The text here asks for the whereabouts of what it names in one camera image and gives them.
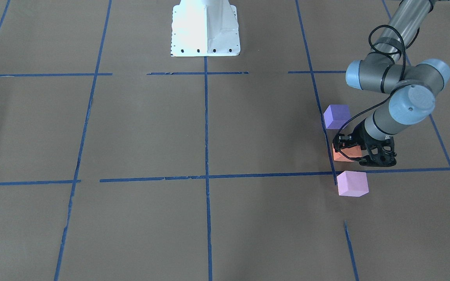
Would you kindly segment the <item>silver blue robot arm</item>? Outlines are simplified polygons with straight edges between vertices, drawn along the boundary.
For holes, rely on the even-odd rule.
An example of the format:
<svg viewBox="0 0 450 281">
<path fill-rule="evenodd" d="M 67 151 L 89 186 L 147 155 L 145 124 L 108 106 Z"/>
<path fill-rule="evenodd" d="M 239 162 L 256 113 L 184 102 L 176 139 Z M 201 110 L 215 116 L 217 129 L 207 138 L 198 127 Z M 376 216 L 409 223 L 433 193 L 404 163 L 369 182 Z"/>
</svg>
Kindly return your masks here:
<svg viewBox="0 0 450 281">
<path fill-rule="evenodd" d="M 436 96 L 450 79 L 450 67 L 439 59 L 407 65 L 407 49 L 414 43 L 435 0 L 402 0 L 386 25 L 368 36 L 370 52 L 353 61 L 345 72 L 346 83 L 355 89 L 386 94 L 371 114 L 345 135 L 339 130 L 332 145 L 336 152 L 363 167 L 396 164 L 393 137 L 422 122 L 436 106 Z"/>
</svg>

